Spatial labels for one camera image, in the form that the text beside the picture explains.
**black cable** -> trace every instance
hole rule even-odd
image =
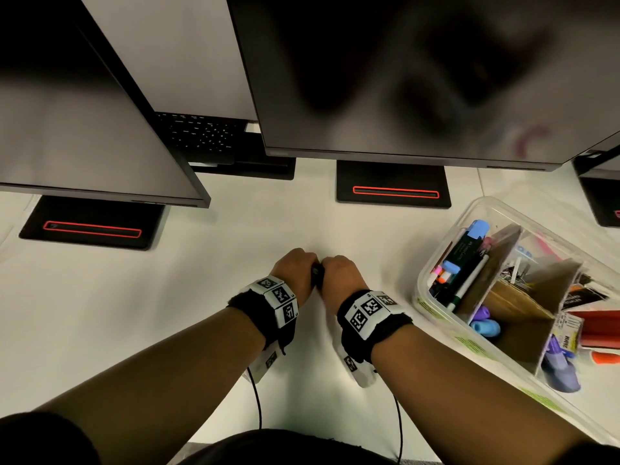
[[[259,407],[259,429],[263,429],[263,412],[260,410],[260,400],[259,400],[259,391],[256,390],[256,383],[254,383],[254,377],[252,377],[252,372],[250,372],[250,367],[247,368],[247,374],[250,376],[250,382],[252,382],[252,387],[254,388],[254,394],[256,395],[256,406]],[[400,448],[402,449],[402,430],[400,431]]]
[[[394,397],[394,401],[396,402],[396,411],[398,411],[398,430],[400,431],[400,450],[398,452],[398,460],[396,461],[396,463],[399,464],[400,459],[402,458],[402,418],[400,417],[400,406],[398,406],[398,400],[396,397]]]

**clear plastic container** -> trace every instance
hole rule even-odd
[[[542,376],[535,376],[528,370],[525,370],[486,338],[478,335],[457,315],[446,310],[442,304],[438,303],[430,295],[427,285],[429,273],[437,265],[438,260],[450,242],[456,238],[459,230],[469,226],[475,219],[483,219],[491,225],[489,235],[493,235],[493,233],[502,230],[510,224],[516,223],[522,226],[524,233],[520,242],[525,242],[524,244],[528,246],[529,251],[532,251],[531,248],[534,248],[534,251],[540,251],[557,258],[557,260],[571,258],[582,264],[584,273],[590,275],[610,290],[620,293],[619,273],[602,264],[574,244],[509,207],[504,202],[492,197],[482,197],[473,201],[467,210],[463,212],[461,218],[446,234],[428,263],[424,266],[416,284],[416,291],[413,297],[414,307],[442,332],[451,336],[459,346],[464,346],[476,354],[478,356],[478,363],[484,368],[492,371],[558,414],[561,414],[569,422],[578,426],[600,443],[620,445],[620,441],[614,435],[574,406],[567,396],[560,395],[547,387]],[[617,387],[614,392],[609,392],[610,401],[620,402],[618,392]]]

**hand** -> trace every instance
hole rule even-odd
[[[312,265],[317,262],[319,262],[319,258],[316,257],[315,253],[306,253],[301,248],[295,248],[275,263],[269,275],[286,282],[286,285],[297,297],[297,304],[301,307],[312,293],[310,271]]]
[[[355,263],[344,256],[325,258],[322,264],[325,268],[325,278],[321,297],[325,308],[337,315],[340,305],[349,296],[358,290],[368,289],[368,286]]]

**black keyboard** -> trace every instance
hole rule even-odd
[[[169,145],[190,162],[234,162],[234,153],[245,133],[247,121],[190,114],[157,113],[168,127]]]

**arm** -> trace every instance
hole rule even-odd
[[[345,257],[326,258],[322,296],[336,314],[368,286]],[[445,464],[548,465],[591,439],[559,415],[413,325],[376,344],[372,360]]]
[[[314,253],[296,249],[271,274],[299,306],[312,290]],[[171,336],[37,408],[89,437],[104,465],[165,465],[228,394],[265,346],[233,307]]]

